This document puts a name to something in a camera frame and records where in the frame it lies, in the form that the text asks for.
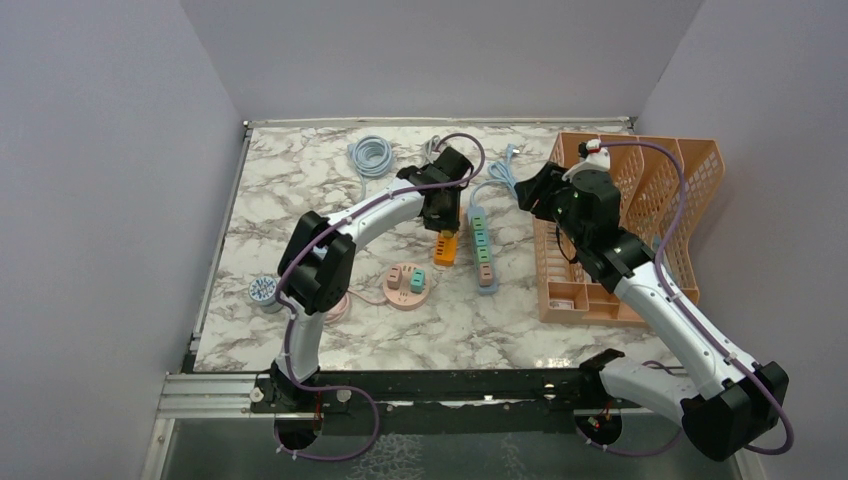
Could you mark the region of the teal plug adapter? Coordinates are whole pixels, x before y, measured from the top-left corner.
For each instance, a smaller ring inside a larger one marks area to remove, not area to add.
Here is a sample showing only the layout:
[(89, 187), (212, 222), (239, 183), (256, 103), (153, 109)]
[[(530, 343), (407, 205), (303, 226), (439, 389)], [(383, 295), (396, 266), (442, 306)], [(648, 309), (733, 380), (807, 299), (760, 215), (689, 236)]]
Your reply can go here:
[(474, 245), (476, 248), (488, 248), (490, 246), (490, 238), (488, 232), (485, 229), (475, 229), (473, 231), (474, 234)]
[(409, 281), (409, 289), (414, 294), (422, 294), (426, 288), (426, 272), (423, 269), (413, 270)]

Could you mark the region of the pink plug adapter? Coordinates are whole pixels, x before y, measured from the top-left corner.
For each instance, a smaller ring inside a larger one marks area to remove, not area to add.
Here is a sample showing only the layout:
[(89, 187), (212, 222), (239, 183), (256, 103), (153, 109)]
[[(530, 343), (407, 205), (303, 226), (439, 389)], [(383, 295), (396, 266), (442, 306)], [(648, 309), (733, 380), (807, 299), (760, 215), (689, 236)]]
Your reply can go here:
[(490, 287), (496, 281), (494, 270), (490, 262), (478, 265), (478, 283), (481, 287)]
[(392, 266), (386, 276), (386, 288), (389, 290), (399, 290), (403, 281), (403, 269), (401, 266)]

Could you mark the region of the teal plug adapter front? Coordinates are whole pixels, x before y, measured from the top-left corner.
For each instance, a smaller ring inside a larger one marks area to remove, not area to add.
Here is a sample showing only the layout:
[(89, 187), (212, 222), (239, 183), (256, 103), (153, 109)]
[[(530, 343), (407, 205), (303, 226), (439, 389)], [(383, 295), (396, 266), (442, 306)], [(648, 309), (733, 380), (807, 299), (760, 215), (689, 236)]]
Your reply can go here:
[(423, 269), (413, 270), (409, 281), (409, 289), (414, 294), (422, 294), (426, 288), (426, 272)]

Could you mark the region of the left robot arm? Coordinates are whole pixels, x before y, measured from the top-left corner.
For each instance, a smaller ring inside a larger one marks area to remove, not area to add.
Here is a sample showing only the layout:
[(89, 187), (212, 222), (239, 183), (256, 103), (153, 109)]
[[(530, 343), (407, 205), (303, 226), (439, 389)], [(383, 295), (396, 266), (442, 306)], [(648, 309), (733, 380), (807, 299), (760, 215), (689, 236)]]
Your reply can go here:
[(402, 169), (386, 188), (352, 207), (329, 215), (309, 211), (300, 217), (280, 260), (274, 292), (291, 313), (274, 361), (284, 375), (275, 393), (285, 407), (298, 411), (313, 401), (315, 386), (309, 378), (319, 370), (325, 317), (349, 288), (356, 254), (416, 218), (429, 231), (456, 233), (461, 192), (472, 170), (462, 153), (444, 147), (434, 162)]

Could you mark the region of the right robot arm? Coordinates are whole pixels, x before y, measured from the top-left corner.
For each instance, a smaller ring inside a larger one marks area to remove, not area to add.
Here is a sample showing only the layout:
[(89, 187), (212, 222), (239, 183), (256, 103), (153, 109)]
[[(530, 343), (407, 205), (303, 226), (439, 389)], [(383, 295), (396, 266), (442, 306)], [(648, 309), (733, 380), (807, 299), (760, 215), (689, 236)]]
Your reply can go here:
[(515, 186), (518, 206), (554, 223), (591, 278), (635, 311), (681, 362), (687, 377), (663, 374), (620, 353), (592, 360), (577, 380), (579, 398), (600, 407), (620, 398), (679, 425), (704, 456), (723, 461), (782, 424), (787, 452), (794, 431), (783, 409), (788, 375), (761, 364), (724, 336), (672, 285), (656, 254), (620, 224), (620, 192), (600, 170), (548, 162)]

